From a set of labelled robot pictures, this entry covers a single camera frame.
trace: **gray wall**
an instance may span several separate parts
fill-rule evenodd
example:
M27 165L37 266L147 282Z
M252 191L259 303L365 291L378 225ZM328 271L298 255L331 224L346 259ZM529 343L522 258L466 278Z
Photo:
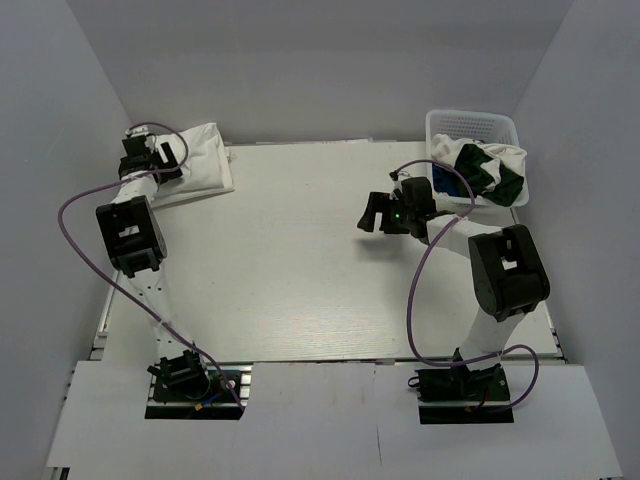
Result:
M563 347L640 478L640 4L577 0L518 105L528 223Z
M571 0L69 0L132 120L235 142L423 139L511 114Z
M56 211L115 178L128 119L62 0L0 2L0 72L0 476L31 480L106 292L64 242ZM105 260L98 201L72 207L69 224Z

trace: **black bracket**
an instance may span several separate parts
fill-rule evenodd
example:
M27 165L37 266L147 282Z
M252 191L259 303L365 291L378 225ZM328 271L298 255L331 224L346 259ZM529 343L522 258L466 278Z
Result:
M148 146L147 141L150 136L151 135L135 135L122 140L122 145L127 152L127 156L120 159L120 167L118 168L120 178L134 172L171 168L175 168L175 170L154 174L156 183L161 185L169 180L182 176L182 170L177 168L178 161L169 143L163 142L160 145L160 148L162 148L167 158L167 161L163 162L160 152L152 150Z
M476 299L498 322L519 311L532 312L549 297L549 279L524 225L471 237L469 258ZM504 262L515 266L505 268Z
M98 225L111 264L127 277L150 268L157 271L167 247L145 196L96 209Z
M157 379L157 383L164 386L173 394L181 395L191 400L199 400L210 389L210 380L200 361L200 355L185 350L181 357L167 357L160 359L160 365L147 368Z

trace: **white laundry basket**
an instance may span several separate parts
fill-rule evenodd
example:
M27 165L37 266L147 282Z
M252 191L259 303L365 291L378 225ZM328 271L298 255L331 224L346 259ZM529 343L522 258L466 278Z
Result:
M431 158L431 139L440 133L449 135L453 140L471 138L484 143L504 143L519 147L516 126L509 117L493 113L465 112L462 110L431 110L427 113L426 122L427 158ZM427 177L433 185L432 165L427 164ZM471 200L464 197L453 197L434 192L436 199L449 201L459 205L469 205ZM529 187L525 177L522 191L512 207L521 207L529 201ZM478 210L502 209L499 205L482 197L476 198Z

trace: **purple cable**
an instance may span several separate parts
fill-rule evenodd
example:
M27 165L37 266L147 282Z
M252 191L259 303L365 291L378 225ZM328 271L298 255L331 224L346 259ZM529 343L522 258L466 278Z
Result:
M422 255L422 258L420 259L420 262L418 263L418 268L416 269L416 273L413 275L413 280L411 281L411 288L409 289L409 298L407 300L407 339L409 340L409 347L411 348L411 351L415 355L416 359L418 359L420 362L422 362L422 363L424 363L426 365L429 365L430 367L445 367L445 368L462 367L464 365L469 365L471 363L482 362L483 360L489 360L491 358L500 357L501 355L504 355L506 353L510 353L510 352L512 352L514 350L519 350L519 349L527 350L531 354L531 357L533 358L533 363L534 363L533 378L531 379L531 383L529 384L529 387L525 390L525 392L517 400L511 402L505 408L515 407L516 405L521 403L525 398L527 398L529 396L529 394L533 390L533 387L535 386L536 382L538 381L538 373L540 372L540 360L538 359L538 355L536 354L536 352L531 347L529 347L527 345L517 344L517 345L512 345L509 348L506 348L502 352L488 353L486 355L481 355L479 357L470 358L468 360L460 360L460 361L457 361L457 362L436 362L436 361L428 360L428 359L424 358L422 355L420 355L420 353L418 352L418 348L416 347L416 344L415 344L415 342L413 340L413 327L412 327L413 299L414 299L415 294L416 294L416 289L418 287L418 280L420 280L420 275L422 274L422 269L424 268L424 265L425 265L425 263L427 263L427 259L429 258L429 255L431 255L431 252L435 248L436 244L440 241L440 239L456 223L458 223L460 220L462 220L463 217L468 216L473 211L473 209L476 208L476 198L475 198L475 195L473 194L473 190L471 189L471 186L469 185L467 180L456 169L454 169L453 167L447 165L446 163L439 162L437 160L429 160L429 159L413 160L411 162L405 163L404 165L398 167L396 170L394 170L393 173L397 174L401 170L407 168L408 166L415 165L416 163L431 163L433 165L437 165L440 168L443 168L443 169L453 173L454 175L456 175L458 177L458 179L460 179L460 181L463 183L464 187L467 189L467 192L469 193L469 198L471 199L471 205L469 206L468 209L466 209L464 211L464 213L461 216L456 216L453 220L451 220L449 223L447 223L444 226L444 228L442 230L440 230L440 232L438 232L438 234L429 243L429 246L427 247L427 250L424 252L424 255Z
M82 261L84 263L86 263L87 266L91 270L93 270L101 279L103 279L105 282L107 282L109 285L111 285L113 288L115 288L118 292L120 292L122 295L127 297L129 300L131 300L133 303L135 303L137 306L139 306L145 312L147 312L147 314L149 314L149 316L151 318L153 318L156 322L158 322L160 325L162 325L162 327L166 331L168 331L171 334L171 336L173 338L175 338L178 342L180 342L182 345L184 345L188 349L199 353L200 355L205 357L207 360L209 360L211 362L211 364L216 368L216 370L218 371L218 373L220 374L222 379L224 380L225 385L227 386L227 388L231 392L231 395L233 396L233 399L235 400L235 402L238 404L238 407L240 407L240 410L244 412L244 405L242 405L242 402L240 401L240 397L238 397L238 394L236 393L234 388L231 386L231 383L229 383L229 379L227 379L227 376L222 371L222 368L220 367L220 364L218 364L218 362L216 362L214 360L214 358L211 355L209 355L207 352L202 350L200 347L197 347L195 343L189 342L186 338L184 338L182 335L180 335L178 332L176 332L170 325L167 325L166 323L164 323L162 318L160 318L160 316L156 312L151 310L144 303L142 303L140 300L138 300L136 297L134 297L129 292L127 292L124 288L122 288L120 285L118 285L117 282L113 281L106 273L104 273L100 269L100 267L98 267L82 251L80 246L71 237L71 234L69 233L69 231L67 230L67 227L64 224L64 212L67 209L67 207L69 205L71 205L73 202L75 202L76 200L79 200L79 199L81 199L83 197L86 197L88 195L92 195L94 193L102 192L102 191L108 190L110 188L114 188L114 187L118 187L120 185L124 185L125 183L129 183L130 181L135 180L137 178L142 178L142 177L146 177L148 175L154 175L154 174L160 174L160 173L175 172L176 170L181 168L186 163L187 159L189 158L189 145L187 144L187 141L184 139L184 137L180 133L176 132L174 129L172 129L170 127L167 127L166 125L163 125L161 123L156 123L156 122L138 123L138 124L133 125L129 129L132 130L132 129L138 128L138 127L140 127L142 125L154 125L156 127L163 128L163 129L173 133L174 135L176 135L180 139L180 141L184 144L184 148L185 148L184 158L182 159L182 161L177 166L172 167L172 168L161 168L161 169L158 169L158 170L151 170L151 171L144 172L144 173L142 173L140 175L137 175L137 176L129 178L129 179L118 180L117 182L109 183L108 185L103 185L101 187L92 188L92 189L87 190L85 192L81 192L81 193L78 193L77 195L74 195L73 197L68 199L66 202L64 202L62 204L62 206L60 207L60 209L58 210L58 226L60 227L60 231L62 232L62 235L64 236L65 240L69 243L69 245L71 245L71 248L73 248L73 250L82 259Z

